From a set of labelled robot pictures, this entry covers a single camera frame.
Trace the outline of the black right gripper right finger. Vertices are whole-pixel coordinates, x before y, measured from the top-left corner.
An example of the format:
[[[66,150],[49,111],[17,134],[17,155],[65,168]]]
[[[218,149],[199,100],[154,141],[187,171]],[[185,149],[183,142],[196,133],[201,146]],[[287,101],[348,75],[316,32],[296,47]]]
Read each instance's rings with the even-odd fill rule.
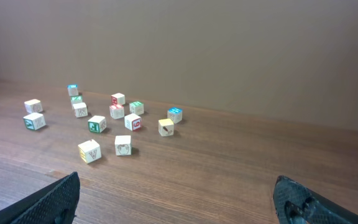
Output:
[[[275,213],[280,224],[353,224],[358,215],[280,175],[273,190]]]

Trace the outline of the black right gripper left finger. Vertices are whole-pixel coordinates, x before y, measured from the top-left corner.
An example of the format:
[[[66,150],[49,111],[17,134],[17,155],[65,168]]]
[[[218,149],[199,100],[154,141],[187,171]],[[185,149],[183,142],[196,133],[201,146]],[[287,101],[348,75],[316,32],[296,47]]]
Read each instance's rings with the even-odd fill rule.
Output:
[[[0,224],[72,224],[80,199],[77,172],[0,210]]]

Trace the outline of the wooden block yellow side A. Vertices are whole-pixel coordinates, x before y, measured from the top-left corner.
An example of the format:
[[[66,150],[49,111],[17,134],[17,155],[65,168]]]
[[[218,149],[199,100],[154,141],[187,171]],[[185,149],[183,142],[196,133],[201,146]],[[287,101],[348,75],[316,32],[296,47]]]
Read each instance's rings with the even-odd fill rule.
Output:
[[[79,144],[78,150],[80,153],[80,157],[87,164],[101,158],[100,145],[94,139]]]

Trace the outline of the wooden block green C side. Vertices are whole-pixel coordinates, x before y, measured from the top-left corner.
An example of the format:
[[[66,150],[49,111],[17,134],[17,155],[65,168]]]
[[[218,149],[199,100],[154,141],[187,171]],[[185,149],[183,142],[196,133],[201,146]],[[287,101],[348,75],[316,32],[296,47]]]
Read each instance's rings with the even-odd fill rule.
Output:
[[[95,115],[88,120],[88,129],[92,133],[101,133],[107,127],[106,118],[104,116]]]

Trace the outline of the wooden block apple picture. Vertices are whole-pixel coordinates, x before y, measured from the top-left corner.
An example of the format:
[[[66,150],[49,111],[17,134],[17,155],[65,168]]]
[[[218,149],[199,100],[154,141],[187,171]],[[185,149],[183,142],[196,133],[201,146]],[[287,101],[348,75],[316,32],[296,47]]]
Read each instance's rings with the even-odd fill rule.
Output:
[[[114,144],[117,156],[131,155],[132,146],[130,135],[116,136]]]

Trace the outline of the green Z wooden block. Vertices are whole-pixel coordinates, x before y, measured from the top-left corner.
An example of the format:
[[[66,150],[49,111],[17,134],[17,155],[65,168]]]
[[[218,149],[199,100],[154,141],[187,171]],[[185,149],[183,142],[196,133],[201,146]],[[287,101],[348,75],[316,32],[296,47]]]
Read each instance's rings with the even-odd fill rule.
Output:
[[[83,97],[81,95],[71,96],[70,101],[71,101],[72,105],[77,104],[77,103],[82,103],[83,102]]]

